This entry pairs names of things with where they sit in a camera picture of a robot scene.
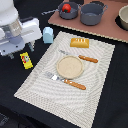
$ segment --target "pot handle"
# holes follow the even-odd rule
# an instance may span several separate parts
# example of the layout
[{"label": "pot handle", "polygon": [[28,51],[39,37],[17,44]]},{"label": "pot handle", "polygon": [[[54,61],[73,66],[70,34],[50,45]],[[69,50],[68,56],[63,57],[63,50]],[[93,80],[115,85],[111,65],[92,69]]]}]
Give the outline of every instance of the pot handle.
[{"label": "pot handle", "polygon": [[104,9],[104,10],[103,10],[102,14],[104,14],[104,12],[108,9],[108,5],[104,5],[104,6],[103,6],[103,9]]},{"label": "pot handle", "polygon": [[48,14],[48,13],[51,13],[51,12],[55,12],[55,11],[59,11],[58,9],[56,9],[56,10],[52,10],[52,11],[48,11],[48,12],[43,12],[43,13],[41,13],[42,15],[45,15],[45,14]]},{"label": "pot handle", "polygon": [[80,10],[80,8],[82,7],[82,5],[81,4],[77,4],[78,6],[79,6],[79,10]]}]

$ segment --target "red object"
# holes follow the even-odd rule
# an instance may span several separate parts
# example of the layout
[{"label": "red object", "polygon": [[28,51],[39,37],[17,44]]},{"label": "red object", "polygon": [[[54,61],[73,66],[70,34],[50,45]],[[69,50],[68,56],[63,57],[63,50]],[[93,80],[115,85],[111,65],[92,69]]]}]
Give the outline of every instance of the red object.
[{"label": "red object", "polygon": [[26,61],[25,61],[25,59],[24,59],[24,56],[22,56],[22,60],[23,60],[24,63],[26,63]]},{"label": "red object", "polygon": [[62,7],[62,11],[69,13],[71,11],[71,6],[69,4],[64,4]]}]

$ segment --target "pot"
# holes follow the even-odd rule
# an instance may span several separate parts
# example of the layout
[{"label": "pot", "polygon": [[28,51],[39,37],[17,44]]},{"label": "pot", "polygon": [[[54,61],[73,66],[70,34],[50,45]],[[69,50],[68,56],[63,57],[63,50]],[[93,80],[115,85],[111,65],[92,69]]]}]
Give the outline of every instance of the pot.
[{"label": "pot", "polygon": [[121,25],[125,30],[128,30],[128,5],[124,6],[119,11]]},{"label": "pot", "polygon": [[102,7],[104,6],[104,3],[102,3],[101,1],[92,1],[90,3],[95,3],[95,4],[99,4],[101,5]]},{"label": "pot", "polygon": [[99,4],[89,3],[81,7],[80,21],[85,25],[96,25],[101,21],[102,15],[108,6],[103,7]]},{"label": "pot", "polygon": [[[62,7],[64,4],[69,4],[71,6],[70,13],[62,12]],[[66,20],[74,19],[78,16],[79,6],[80,5],[76,4],[75,2],[63,2],[58,6],[58,9],[53,10],[53,11],[43,12],[42,15],[55,12],[55,11],[59,11],[59,15],[61,18],[66,19]]]}]

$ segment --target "woven placemat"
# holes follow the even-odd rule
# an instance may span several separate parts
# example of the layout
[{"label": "woven placemat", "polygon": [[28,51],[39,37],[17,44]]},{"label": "woven placemat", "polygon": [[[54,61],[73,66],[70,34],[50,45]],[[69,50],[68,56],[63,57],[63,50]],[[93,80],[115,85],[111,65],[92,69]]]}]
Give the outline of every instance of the woven placemat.
[{"label": "woven placemat", "polygon": [[[14,96],[81,128],[91,128],[115,46],[89,39],[89,48],[70,47],[70,40],[75,37],[79,36],[59,32]],[[45,77],[46,71],[58,75],[56,63],[65,56],[59,49],[99,60],[98,63],[83,61],[83,74],[73,79],[85,85],[86,90]]]}]

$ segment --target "wooden handle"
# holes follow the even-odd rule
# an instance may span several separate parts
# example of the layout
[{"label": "wooden handle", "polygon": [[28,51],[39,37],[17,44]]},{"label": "wooden handle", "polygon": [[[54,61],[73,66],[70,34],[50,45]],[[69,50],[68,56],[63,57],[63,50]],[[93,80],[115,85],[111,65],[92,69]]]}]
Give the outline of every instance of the wooden handle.
[{"label": "wooden handle", "polygon": [[98,62],[97,59],[93,59],[93,58],[89,58],[89,57],[85,57],[85,56],[81,56],[81,55],[79,55],[79,58],[80,59],[83,59],[83,60],[90,61],[90,62],[94,62],[94,63],[97,63]]},{"label": "wooden handle", "polygon": [[84,85],[81,85],[81,84],[72,82],[72,81],[67,80],[67,79],[64,80],[64,83],[69,84],[69,85],[72,85],[72,86],[77,87],[77,88],[82,89],[82,90],[85,90],[86,89],[86,87]]}]

